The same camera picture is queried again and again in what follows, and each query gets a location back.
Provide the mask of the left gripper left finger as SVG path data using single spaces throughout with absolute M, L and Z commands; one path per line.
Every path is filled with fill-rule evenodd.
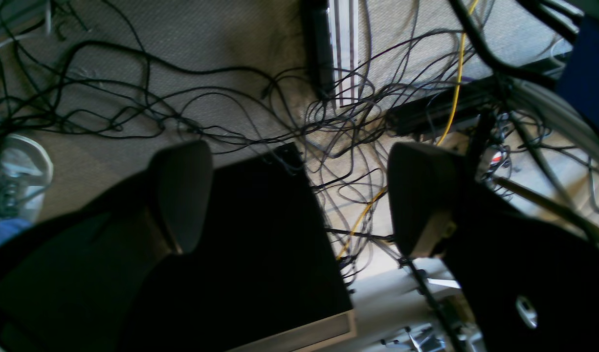
M 0 245 L 0 347 L 115 351 L 150 272 L 196 248 L 213 176 L 207 142 L 172 146 L 82 209 Z

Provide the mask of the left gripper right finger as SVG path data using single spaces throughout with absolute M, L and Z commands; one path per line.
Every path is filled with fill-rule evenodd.
M 523 214 L 471 170 L 464 156 L 433 145 L 393 145 L 397 248 L 442 259 L 490 352 L 599 352 L 599 248 Z

